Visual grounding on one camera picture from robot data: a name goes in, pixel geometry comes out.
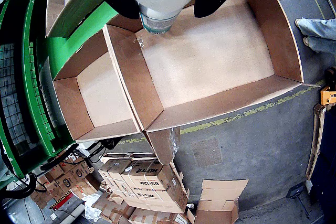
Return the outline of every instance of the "yellow floor line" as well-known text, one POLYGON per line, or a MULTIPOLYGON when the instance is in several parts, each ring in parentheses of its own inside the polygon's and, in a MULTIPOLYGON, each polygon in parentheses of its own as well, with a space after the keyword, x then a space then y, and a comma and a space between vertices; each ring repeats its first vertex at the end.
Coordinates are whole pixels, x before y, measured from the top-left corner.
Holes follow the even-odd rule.
MULTIPOLYGON (((325 83, 325 81, 321 80, 321 81, 318 81, 316 83, 316 85, 324 85, 324 83, 325 83)), ((280 104, 283 104, 283 103, 285 103, 287 101, 290 101, 290 100, 292 100, 292 99, 294 99, 296 97, 299 97, 299 96, 305 94, 306 92, 308 92, 308 91, 310 91, 312 89, 315 89, 315 88, 316 87, 314 87, 314 86, 309 86, 306 89, 302 89, 302 90, 300 90, 298 92, 295 92, 294 94, 291 94, 291 95, 288 95, 286 97, 280 98, 276 102, 269 102, 269 103, 266 103, 266 104, 261 105, 259 107, 256 107, 254 109, 247 110, 247 111, 245 111, 243 113, 238 113, 238 114, 236 114, 234 116, 230 116, 230 117, 219 119, 219 120, 216 120, 216 121, 213 121, 213 122, 203 123, 203 124, 200 124, 200 125, 197 125, 197 126, 192 126, 192 127, 188 127, 188 128, 182 129, 181 130, 181 134, 195 132, 195 131, 207 129, 207 128, 214 127, 214 126, 219 126, 219 125, 222 125, 224 123, 229 123, 229 122, 236 121, 238 119, 245 118, 245 117, 247 117, 249 115, 253 115, 253 114, 259 113, 261 111, 264 111, 264 110, 273 108, 275 106, 278 106, 280 104)), ((142 138, 132 138, 132 139, 128 139, 128 140, 122 140, 122 141, 119 142, 119 144, 137 143, 137 142, 144 142, 144 141, 146 141, 145 137, 142 137, 142 138)))
POLYGON ((323 19, 325 19, 325 16, 324 16, 324 14, 323 14, 323 12, 322 12, 321 6, 319 5, 319 2, 317 2, 317 0, 315 0, 315 2, 316 2, 316 4, 317 4, 317 7, 318 7, 319 10, 320 10, 320 13, 322 14, 323 19))

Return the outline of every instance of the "cardboard tray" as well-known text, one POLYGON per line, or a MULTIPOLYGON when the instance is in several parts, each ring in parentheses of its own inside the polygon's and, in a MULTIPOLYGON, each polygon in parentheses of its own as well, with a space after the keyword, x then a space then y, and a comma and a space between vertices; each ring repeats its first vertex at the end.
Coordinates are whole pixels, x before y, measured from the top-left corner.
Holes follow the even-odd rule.
POLYGON ((267 101, 303 82, 278 0, 227 0, 202 19, 187 7, 160 36, 117 21, 87 40, 54 79, 76 141, 143 132, 168 165, 179 126, 267 101))

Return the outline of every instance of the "green machine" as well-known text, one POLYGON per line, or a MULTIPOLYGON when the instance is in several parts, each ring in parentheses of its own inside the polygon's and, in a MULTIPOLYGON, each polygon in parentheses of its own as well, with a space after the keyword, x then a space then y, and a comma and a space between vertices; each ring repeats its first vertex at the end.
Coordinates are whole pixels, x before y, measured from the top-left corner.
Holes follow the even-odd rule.
POLYGON ((0 189, 74 143, 52 78, 117 12, 102 0, 69 2, 51 38, 45 38, 47 0, 4 0, 0 6, 1 159, 9 170, 0 189))

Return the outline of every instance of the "warehouse floor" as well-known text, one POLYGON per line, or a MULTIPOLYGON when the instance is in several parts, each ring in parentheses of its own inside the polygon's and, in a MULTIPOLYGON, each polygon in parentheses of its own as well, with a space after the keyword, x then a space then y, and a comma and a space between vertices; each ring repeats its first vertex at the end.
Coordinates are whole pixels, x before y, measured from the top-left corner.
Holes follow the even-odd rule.
MULTIPOLYGON (((335 57, 314 53, 306 47, 294 21, 300 17, 334 18, 329 4, 325 0, 280 2, 297 40, 305 83, 320 83, 324 70, 336 65, 335 57)), ((320 206, 310 205, 306 194, 302 195, 302 201, 311 212, 310 220, 306 219, 297 199, 284 198, 290 187, 305 179, 313 106, 319 101, 318 88, 299 86, 265 103, 182 128, 174 161, 184 174, 185 187, 190 189, 190 202, 199 199, 202 179, 248 178, 249 183, 239 198, 237 223, 312 223, 319 219, 320 206)), ((113 152, 151 151, 141 137, 124 138, 113 152)), ((26 215, 23 203, 19 201, 9 212, 19 215, 22 211, 26 215)), ((35 211, 36 215, 40 214, 38 209, 29 209, 31 216, 35 211)))

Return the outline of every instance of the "jeans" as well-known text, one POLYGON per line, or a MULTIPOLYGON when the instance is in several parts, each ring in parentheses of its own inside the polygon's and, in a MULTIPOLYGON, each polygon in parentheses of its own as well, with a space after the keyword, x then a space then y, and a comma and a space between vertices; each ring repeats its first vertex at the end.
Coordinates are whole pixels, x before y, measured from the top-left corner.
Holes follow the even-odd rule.
POLYGON ((302 18, 298 26, 308 36, 307 43, 312 50, 336 55, 336 19, 302 18))

